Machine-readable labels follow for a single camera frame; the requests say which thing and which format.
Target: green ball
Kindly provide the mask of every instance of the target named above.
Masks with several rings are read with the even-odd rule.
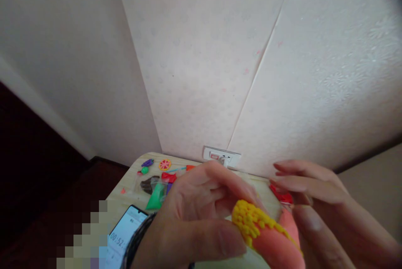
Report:
[[[144,166],[144,167],[142,168],[142,170],[141,170],[141,173],[143,173],[144,175],[145,175],[146,173],[148,173],[148,172],[149,172],[149,168],[146,167],[146,166]]]

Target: black bracelet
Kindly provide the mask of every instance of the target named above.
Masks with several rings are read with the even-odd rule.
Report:
[[[150,227],[151,223],[153,222],[157,212],[150,214],[144,222],[138,227],[136,232],[134,232],[133,236],[130,239],[130,242],[127,245],[126,252],[123,257],[123,262],[121,264],[120,269],[130,269],[131,264],[133,263],[135,253],[141,243],[142,238],[144,237],[145,233],[147,232],[148,228]],[[194,263],[191,263],[188,266],[188,269],[194,269]]]

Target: red package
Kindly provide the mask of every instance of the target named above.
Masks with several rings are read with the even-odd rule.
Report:
[[[290,193],[287,193],[284,195],[278,194],[276,191],[276,187],[272,184],[269,185],[269,188],[272,190],[273,194],[279,200],[280,203],[289,204],[289,205],[293,204],[293,198]]]
[[[174,183],[176,179],[176,174],[162,173],[162,182]]]

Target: dark floor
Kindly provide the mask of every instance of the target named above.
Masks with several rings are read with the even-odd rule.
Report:
[[[64,257],[64,247],[72,246],[73,235],[81,234],[81,224],[90,223],[90,212],[98,211],[99,200],[107,198],[126,171],[96,161],[0,253],[0,268],[56,268],[56,257]]]

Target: purple play dough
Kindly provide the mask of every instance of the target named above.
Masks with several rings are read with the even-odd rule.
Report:
[[[149,166],[151,166],[152,164],[154,164],[154,160],[153,159],[148,159],[147,161],[145,161],[142,165],[141,165],[141,167],[149,167]]]

